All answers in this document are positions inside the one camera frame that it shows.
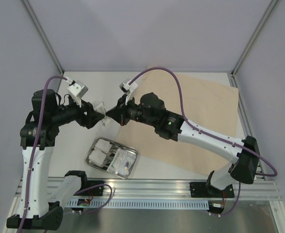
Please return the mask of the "green white suture packet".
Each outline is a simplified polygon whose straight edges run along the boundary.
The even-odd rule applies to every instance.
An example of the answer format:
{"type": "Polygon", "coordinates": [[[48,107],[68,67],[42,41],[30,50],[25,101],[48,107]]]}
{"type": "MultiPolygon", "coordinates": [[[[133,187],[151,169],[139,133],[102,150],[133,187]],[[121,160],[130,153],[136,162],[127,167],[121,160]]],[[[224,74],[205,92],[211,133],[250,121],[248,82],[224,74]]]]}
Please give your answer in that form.
{"type": "Polygon", "coordinates": [[[101,113],[101,114],[105,114],[106,113],[106,109],[105,109],[105,106],[104,106],[104,103],[101,102],[99,103],[96,107],[94,107],[94,110],[98,113],[101,113]]]}

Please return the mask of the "clear blister packet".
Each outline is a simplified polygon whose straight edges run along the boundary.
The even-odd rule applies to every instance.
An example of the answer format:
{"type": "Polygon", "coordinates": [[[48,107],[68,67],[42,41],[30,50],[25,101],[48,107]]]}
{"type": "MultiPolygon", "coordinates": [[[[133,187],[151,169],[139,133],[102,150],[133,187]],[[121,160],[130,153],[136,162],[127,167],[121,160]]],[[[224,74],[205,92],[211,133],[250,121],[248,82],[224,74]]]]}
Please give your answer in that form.
{"type": "Polygon", "coordinates": [[[114,174],[120,174],[123,172],[123,162],[127,157],[127,151],[118,149],[114,155],[112,162],[110,163],[107,171],[114,174]]]}
{"type": "Polygon", "coordinates": [[[136,160],[136,156],[134,154],[129,154],[124,158],[124,161],[121,165],[120,174],[123,176],[128,176],[130,174],[130,169],[136,160]]]}

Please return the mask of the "long steel hemostat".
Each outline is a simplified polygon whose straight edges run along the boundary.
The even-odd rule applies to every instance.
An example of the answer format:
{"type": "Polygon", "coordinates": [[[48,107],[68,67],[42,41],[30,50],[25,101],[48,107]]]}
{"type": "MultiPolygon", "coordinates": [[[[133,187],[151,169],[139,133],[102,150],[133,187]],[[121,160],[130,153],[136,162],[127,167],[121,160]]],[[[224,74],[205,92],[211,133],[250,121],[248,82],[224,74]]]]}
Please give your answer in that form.
{"type": "Polygon", "coordinates": [[[109,152],[110,152],[111,154],[116,154],[120,149],[121,149],[120,147],[113,145],[113,146],[110,148],[109,152]]]}

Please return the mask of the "white gauze pad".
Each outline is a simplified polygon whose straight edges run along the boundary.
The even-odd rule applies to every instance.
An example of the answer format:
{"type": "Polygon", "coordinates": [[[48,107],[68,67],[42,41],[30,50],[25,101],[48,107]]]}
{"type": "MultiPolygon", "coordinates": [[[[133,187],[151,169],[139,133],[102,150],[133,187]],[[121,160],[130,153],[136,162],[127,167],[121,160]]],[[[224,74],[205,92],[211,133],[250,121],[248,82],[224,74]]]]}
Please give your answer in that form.
{"type": "Polygon", "coordinates": [[[95,164],[96,166],[102,166],[105,158],[106,154],[101,150],[93,150],[88,156],[89,161],[95,164]]]}
{"type": "Polygon", "coordinates": [[[99,139],[95,144],[95,149],[100,150],[103,153],[108,153],[112,147],[112,144],[109,141],[99,139]]]}

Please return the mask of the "stainless steel tray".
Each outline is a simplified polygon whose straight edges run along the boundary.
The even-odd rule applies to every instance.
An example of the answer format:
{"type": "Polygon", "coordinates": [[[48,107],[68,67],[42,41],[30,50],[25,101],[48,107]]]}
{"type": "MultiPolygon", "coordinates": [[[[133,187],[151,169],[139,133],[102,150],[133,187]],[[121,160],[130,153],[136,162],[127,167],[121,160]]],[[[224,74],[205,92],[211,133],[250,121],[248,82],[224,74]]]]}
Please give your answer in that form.
{"type": "Polygon", "coordinates": [[[116,141],[97,137],[85,157],[88,166],[121,179],[129,178],[138,158],[138,151],[116,141]]]}

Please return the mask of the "steel hemostat forceps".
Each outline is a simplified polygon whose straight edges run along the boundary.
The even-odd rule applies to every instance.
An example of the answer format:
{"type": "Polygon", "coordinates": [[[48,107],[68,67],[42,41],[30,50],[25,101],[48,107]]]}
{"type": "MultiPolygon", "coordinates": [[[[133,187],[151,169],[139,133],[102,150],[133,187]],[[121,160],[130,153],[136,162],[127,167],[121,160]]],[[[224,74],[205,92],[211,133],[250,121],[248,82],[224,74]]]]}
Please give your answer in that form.
{"type": "Polygon", "coordinates": [[[114,157],[106,157],[103,161],[103,167],[109,167],[111,163],[113,162],[114,157]]]}

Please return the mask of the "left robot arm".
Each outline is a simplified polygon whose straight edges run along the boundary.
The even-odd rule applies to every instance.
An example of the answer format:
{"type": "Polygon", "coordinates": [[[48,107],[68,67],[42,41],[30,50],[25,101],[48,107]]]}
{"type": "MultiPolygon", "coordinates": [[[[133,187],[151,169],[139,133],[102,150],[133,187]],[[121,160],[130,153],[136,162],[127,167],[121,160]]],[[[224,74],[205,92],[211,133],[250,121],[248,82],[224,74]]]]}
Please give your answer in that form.
{"type": "Polygon", "coordinates": [[[78,105],[69,96],[68,105],[60,105],[60,99],[51,89],[33,94],[33,110],[20,130],[24,163],[22,190],[16,213],[6,220],[9,229],[55,231],[62,223],[64,208],[71,197],[88,191],[86,173],[70,170],[56,191],[51,196],[47,194],[50,160],[59,128],[75,121],[91,129],[104,118],[89,102],[78,105]]]}

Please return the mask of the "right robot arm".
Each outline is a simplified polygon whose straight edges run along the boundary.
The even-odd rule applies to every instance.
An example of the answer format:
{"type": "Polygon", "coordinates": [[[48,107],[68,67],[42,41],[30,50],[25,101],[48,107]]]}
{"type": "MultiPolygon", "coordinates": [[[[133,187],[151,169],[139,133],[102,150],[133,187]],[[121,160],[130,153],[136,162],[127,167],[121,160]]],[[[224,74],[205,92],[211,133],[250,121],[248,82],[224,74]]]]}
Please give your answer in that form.
{"type": "Polygon", "coordinates": [[[259,163],[259,149],[254,137],[231,138],[199,128],[182,115],[167,110],[164,102],[154,93],[143,95],[139,104],[134,99],[126,101],[126,98],[123,95],[116,106],[106,113],[121,126],[130,120],[146,124],[154,127],[161,138],[199,146],[228,161],[223,168],[209,174],[205,184],[208,195],[216,197],[234,182],[253,184],[259,163]]]}

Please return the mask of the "beige cloth drape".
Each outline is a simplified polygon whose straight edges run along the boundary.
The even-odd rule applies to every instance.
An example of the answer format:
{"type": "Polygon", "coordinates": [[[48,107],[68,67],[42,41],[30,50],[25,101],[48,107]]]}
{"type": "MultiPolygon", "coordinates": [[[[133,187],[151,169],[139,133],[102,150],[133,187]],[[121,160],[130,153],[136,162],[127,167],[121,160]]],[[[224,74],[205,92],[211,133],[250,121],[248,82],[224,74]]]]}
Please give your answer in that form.
{"type": "MultiPolygon", "coordinates": [[[[198,76],[176,74],[183,95],[185,116],[200,127],[226,136],[235,136],[238,116],[238,89],[222,85],[219,81],[228,79],[226,74],[215,74],[215,81],[198,76]]],[[[180,114],[180,99],[174,78],[162,70],[153,70],[139,78],[134,93],[135,102],[153,92],[163,100],[167,110],[180,114]]],[[[201,147],[165,140],[154,132],[154,127],[129,121],[120,128],[116,140],[136,148],[145,157],[179,168],[208,175],[228,162],[221,156],[201,147]]]]}

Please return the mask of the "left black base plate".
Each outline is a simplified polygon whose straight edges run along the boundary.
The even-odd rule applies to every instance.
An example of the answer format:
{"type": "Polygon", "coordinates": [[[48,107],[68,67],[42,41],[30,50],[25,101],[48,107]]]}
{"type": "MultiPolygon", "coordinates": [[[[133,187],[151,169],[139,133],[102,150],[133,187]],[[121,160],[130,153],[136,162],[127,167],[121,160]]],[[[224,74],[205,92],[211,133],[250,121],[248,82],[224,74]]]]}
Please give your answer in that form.
{"type": "Polygon", "coordinates": [[[103,196],[104,181],[102,180],[88,180],[82,184],[81,188],[74,192],[73,196],[90,196],[101,197],[103,196]]]}

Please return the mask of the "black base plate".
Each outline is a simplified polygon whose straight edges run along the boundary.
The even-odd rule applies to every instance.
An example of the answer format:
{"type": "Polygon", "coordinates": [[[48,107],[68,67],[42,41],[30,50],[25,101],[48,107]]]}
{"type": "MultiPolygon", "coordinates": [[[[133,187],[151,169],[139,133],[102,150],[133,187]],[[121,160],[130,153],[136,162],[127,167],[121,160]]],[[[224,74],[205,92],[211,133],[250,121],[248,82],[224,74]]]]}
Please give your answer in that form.
{"type": "Polygon", "coordinates": [[[101,197],[103,196],[104,181],[102,180],[88,180],[82,184],[81,188],[74,192],[73,196],[90,196],[101,197]]]}
{"type": "Polygon", "coordinates": [[[223,190],[208,186],[207,182],[190,182],[189,183],[190,195],[192,198],[229,198],[235,197],[233,185],[227,186],[223,190]]]}

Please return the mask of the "left aluminium frame post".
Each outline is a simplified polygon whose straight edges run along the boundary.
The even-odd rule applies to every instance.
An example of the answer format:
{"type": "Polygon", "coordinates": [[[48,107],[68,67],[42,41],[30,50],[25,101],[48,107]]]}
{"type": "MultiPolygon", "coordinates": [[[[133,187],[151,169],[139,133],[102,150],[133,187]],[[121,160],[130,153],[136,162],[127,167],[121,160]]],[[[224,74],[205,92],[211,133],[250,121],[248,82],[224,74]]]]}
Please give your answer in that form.
{"type": "Polygon", "coordinates": [[[45,49],[47,50],[53,64],[55,65],[55,67],[57,68],[58,72],[63,75],[64,74],[64,69],[62,67],[62,65],[60,64],[59,59],[57,58],[57,55],[35,13],[34,8],[31,5],[31,2],[29,0],[20,0],[20,3],[22,4],[25,12],[27,13],[30,21],[32,22],[35,30],[38,33],[38,36],[40,37],[45,49]]]}

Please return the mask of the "aluminium frame post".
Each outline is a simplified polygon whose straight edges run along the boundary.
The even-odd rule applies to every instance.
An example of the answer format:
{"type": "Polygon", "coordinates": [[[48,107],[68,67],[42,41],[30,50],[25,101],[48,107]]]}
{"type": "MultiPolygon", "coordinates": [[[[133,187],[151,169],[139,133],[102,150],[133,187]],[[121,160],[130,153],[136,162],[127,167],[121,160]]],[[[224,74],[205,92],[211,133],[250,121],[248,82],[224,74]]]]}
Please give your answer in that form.
{"type": "Polygon", "coordinates": [[[60,64],[59,59],[57,58],[57,55],[35,13],[34,8],[31,5],[31,2],[29,0],[20,0],[20,3],[22,4],[25,12],[27,13],[30,21],[32,22],[35,30],[38,33],[38,36],[40,37],[45,49],[47,50],[53,64],[55,65],[55,67],[57,68],[58,72],[63,75],[64,74],[64,69],[62,67],[62,65],[60,64]]]}
{"type": "Polygon", "coordinates": [[[254,31],[252,32],[249,40],[246,43],[245,48],[243,49],[241,55],[239,56],[233,70],[231,71],[231,76],[235,77],[242,67],[245,59],[250,54],[253,46],[255,45],[256,41],[258,40],[260,34],[264,30],[266,24],[268,23],[269,19],[271,18],[273,12],[276,10],[277,6],[279,5],[280,0],[270,0],[267,8],[265,9],[263,15],[261,16],[260,20],[258,21],[254,31]]]}

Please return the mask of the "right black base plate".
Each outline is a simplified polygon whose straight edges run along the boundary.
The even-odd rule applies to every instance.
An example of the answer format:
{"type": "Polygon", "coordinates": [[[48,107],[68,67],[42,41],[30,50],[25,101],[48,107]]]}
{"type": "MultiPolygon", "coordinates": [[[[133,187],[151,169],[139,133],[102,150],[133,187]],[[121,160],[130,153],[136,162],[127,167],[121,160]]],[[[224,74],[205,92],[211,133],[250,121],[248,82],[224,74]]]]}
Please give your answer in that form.
{"type": "Polygon", "coordinates": [[[189,183],[190,195],[192,198],[229,198],[235,197],[233,185],[227,186],[223,190],[208,186],[207,182],[190,182],[189,183]]]}

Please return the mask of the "aluminium mounting rail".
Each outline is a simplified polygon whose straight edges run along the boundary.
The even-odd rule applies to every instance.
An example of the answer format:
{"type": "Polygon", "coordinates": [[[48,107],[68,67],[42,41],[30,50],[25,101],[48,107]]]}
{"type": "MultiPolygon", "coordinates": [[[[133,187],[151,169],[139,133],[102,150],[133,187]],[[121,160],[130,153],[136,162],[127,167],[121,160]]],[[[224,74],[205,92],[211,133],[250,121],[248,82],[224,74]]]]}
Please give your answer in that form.
{"type": "MultiPolygon", "coordinates": [[[[103,181],[114,191],[115,199],[190,200],[191,180],[113,179],[90,178],[103,181]]],[[[239,200],[281,201],[280,191],[274,181],[256,180],[241,185],[239,200]]]]}

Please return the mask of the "right aluminium frame post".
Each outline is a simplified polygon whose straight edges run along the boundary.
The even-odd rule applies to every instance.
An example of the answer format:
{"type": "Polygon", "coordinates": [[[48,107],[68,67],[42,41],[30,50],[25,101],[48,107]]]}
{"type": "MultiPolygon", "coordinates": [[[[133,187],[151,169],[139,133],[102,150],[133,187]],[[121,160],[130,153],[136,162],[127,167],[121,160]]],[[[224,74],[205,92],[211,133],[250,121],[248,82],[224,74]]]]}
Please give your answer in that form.
{"type": "Polygon", "coordinates": [[[235,77],[242,67],[245,59],[250,54],[253,46],[255,45],[256,41],[258,40],[260,34],[264,30],[266,24],[268,23],[269,19],[271,18],[273,12],[276,10],[277,6],[279,5],[280,0],[270,0],[267,8],[265,9],[263,15],[261,16],[260,20],[258,21],[254,31],[252,32],[249,40],[246,43],[245,48],[243,49],[241,55],[239,56],[233,70],[231,71],[231,76],[235,77]]]}

